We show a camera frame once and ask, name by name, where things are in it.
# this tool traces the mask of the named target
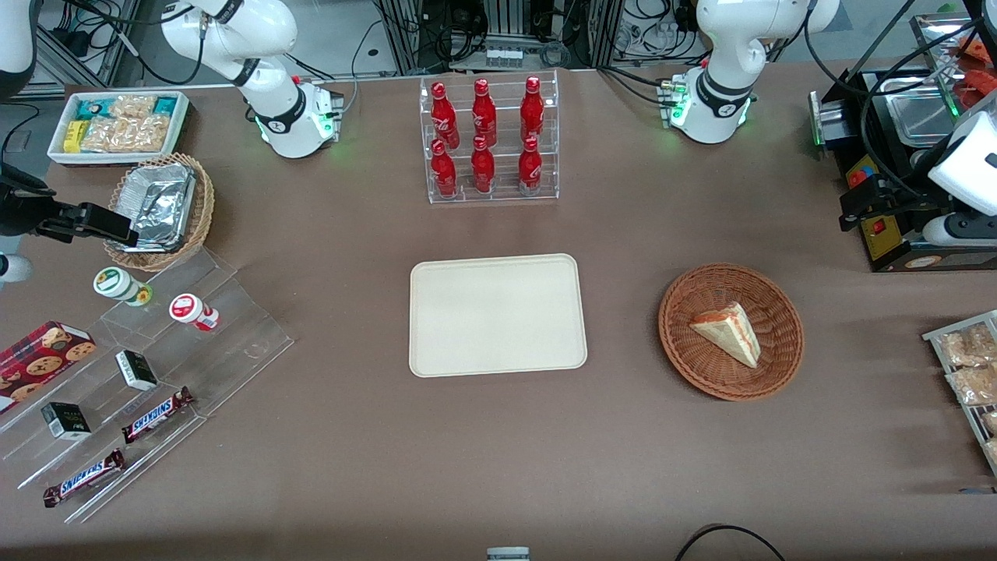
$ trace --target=red cookie box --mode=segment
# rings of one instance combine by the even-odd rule
[[[94,351],[90,334],[55,321],[0,352],[0,413]]]

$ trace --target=cookie box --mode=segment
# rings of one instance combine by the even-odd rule
[[[85,331],[47,321],[0,351],[0,413],[23,401],[96,348]]]
[[[85,153],[66,152],[63,141],[66,134],[70,132],[70,124],[77,119],[81,104],[114,98],[123,94],[135,94],[143,96],[157,96],[160,98],[175,98],[176,104],[172,108],[169,118],[169,127],[166,129],[166,139],[163,148],[158,152],[128,152],[128,153]],[[189,100],[187,96],[177,90],[119,90],[110,92],[81,92],[73,94],[66,100],[66,107],[63,108],[62,117],[52,135],[52,142],[49,143],[49,158],[63,166],[126,166],[151,160],[152,158],[164,157],[173,153],[176,142],[180,137],[180,130],[183,127],[183,119],[186,117]]]

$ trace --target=red button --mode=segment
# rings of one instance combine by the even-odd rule
[[[861,184],[863,181],[865,181],[866,178],[868,178],[868,175],[866,175],[864,171],[858,170],[857,172],[848,176],[848,186],[858,187],[858,185]]]

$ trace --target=red lid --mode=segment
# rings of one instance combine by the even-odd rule
[[[443,85],[443,82],[434,82],[430,91],[433,92],[433,99],[435,100],[442,100],[447,97],[447,87]]]

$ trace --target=foil container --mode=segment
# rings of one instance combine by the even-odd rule
[[[114,211],[132,221],[139,233],[125,253],[173,253],[183,246],[197,173],[184,164],[135,168],[125,177]]]

